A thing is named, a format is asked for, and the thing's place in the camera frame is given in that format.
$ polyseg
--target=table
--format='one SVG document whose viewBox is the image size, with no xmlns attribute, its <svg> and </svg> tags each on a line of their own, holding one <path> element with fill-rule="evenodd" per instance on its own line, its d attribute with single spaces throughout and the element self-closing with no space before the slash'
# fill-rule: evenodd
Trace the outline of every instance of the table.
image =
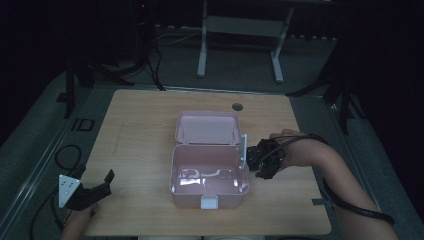
<svg viewBox="0 0 424 240">
<path fill-rule="evenodd" d="M 246 34 L 278 38 L 275 50 L 271 51 L 271 62 L 274 69 L 275 81 L 283 82 L 283 74 L 280 66 L 280 52 L 286 38 L 290 20 L 293 15 L 293 7 L 289 7 L 285 14 L 284 21 L 258 20 L 246 18 L 233 18 L 223 16 L 208 15 L 208 1 L 203 0 L 203 19 L 202 19 L 202 44 L 200 47 L 199 64 L 197 67 L 197 76 L 204 77 L 206 71 L 206 35 L 207 32 L 221 32 L 232 34 Z"/>
<path fill-rule="evenodd" d="M 331 226 L 311 168 L 291 167 L 272 180 L 249 176 L 250 189 L 235 209 L 174 206 L 169 190 L 177 116 L 183 110 L 234 111 L 248 146 L 283 128 L 298 129 L 285 96 L 222 92 L 118 90 L 83 175 L 84 187 L 116 176 L 112 195 L 99 202 L 89 236 L 209 236 L 326 234 Z"/>
</svg>

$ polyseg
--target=container lid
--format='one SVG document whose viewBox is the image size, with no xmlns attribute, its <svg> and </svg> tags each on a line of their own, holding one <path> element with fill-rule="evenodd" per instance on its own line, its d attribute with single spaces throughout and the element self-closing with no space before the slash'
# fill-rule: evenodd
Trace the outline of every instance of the container lid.
<svg viewBox="0 0 424 240">
<path fill-rule="evenodd" d="M 240 123 L 232 112 L 182 111 L 175 138 L 183 144 L 235 145 L 241 141 Z"/>
</svg>

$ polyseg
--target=small hole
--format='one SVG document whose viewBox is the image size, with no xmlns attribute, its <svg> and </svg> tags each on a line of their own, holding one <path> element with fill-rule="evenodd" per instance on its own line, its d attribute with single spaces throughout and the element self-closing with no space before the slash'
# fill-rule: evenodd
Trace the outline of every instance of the small hole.
<svg viewBox="0 0 424 240">
<path fill-rule="evenodd" d="M 241 110 L 243 110 L 243 105 L 241 103 L 234 103 L 232 107 L 233 107 L 233 110 L 234 111 L 241 111 Z"/>
</svg>

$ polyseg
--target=container latch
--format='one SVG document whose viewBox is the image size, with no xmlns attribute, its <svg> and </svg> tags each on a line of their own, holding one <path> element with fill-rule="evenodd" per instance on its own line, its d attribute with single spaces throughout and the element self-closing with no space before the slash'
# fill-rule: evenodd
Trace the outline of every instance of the container latch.
<svg viewBox="0 0 424 240">
<path fill-rule="evenodd" d="M 247 134 L 241 135 L 241 142 L 240 142 L 240 169 L 244 169 L 246 167 L 246 161 L 247 161 Z"/>
<path fill-rule="evenodd" d="M 218 196 L 205 197 L 200 199 L 201 209 L 218 209 Z"/>
</svg>

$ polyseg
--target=metal frame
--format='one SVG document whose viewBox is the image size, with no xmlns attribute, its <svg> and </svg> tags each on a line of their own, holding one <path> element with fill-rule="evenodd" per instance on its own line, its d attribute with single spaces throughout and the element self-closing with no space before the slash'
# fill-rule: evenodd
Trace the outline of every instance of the metal frame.
<svg viewBox="0 0 424 240">
<path fill-rule="evenodd" d="M 209 16 L 207 13 L 208 1 L 203 1 L 203 20 L 202 20 L 202 45 L 200 48 L 199 64 L 197 76 L 204 77 L 206 72 L 207 32 L 222 32 L 233 34 L 256 35 L 278 38 L 278 44 L 275 50 L 271 51 L 271 62 L 274 69 L 275 81 L 282 83 L 283 73 L 279 56 L 286 38 L 287 30 L 293 16 L 293 7 L 289 7 L 286 13 L 285 21 L 268 21 L 244 18 L 231 18 L 220 16 Z"/>
</svg>

